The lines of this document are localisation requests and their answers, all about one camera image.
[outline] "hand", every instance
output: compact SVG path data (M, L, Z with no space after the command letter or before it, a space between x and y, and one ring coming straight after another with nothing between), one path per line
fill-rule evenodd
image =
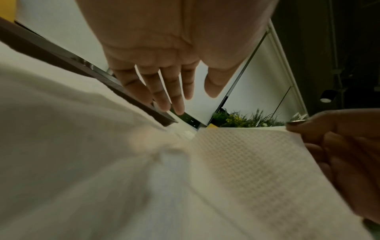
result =
M217 97L264 34L278 0L77 0L125 89L145 104L177 114L191 99L200 60L205 91ZM146 86L135 71L137 66Z
M287 125L359 216L380 223L380 109L319 113Z

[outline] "white fabric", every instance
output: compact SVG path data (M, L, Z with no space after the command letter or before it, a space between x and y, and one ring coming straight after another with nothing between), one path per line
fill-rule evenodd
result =
M371 239L299 136L184 144L95 79L0 50L1 239Z

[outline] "green plant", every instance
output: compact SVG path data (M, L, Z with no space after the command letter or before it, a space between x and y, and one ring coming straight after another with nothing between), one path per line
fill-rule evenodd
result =
M276 121L273 114L264 116L263 110L257 110L250 118L240 112L228 114L225 109L214 113L212 123L218 127L274 127L284 126L283 122Z

